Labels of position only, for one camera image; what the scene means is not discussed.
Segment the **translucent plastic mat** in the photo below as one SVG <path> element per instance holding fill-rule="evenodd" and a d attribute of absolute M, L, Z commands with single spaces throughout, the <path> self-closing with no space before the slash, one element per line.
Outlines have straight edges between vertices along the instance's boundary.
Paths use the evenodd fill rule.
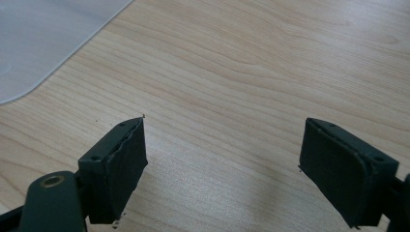
<path fill-rule="evenodd" d="M 0 0 L 0 103 L 38 86 L 132 0 Z"/>

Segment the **light wood surface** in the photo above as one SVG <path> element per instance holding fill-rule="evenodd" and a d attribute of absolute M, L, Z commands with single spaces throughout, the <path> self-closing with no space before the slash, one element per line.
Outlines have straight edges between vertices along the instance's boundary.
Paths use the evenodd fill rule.
<path fill-rule="evenodd" d="M 404 178 L 409 73 L 408 0 L 134 1 L 0 105 L 0 213 L 145 114 L 149 165 L 117 231 L 350 231 L 298 168 L 305 119 L 355 133 Z"/>

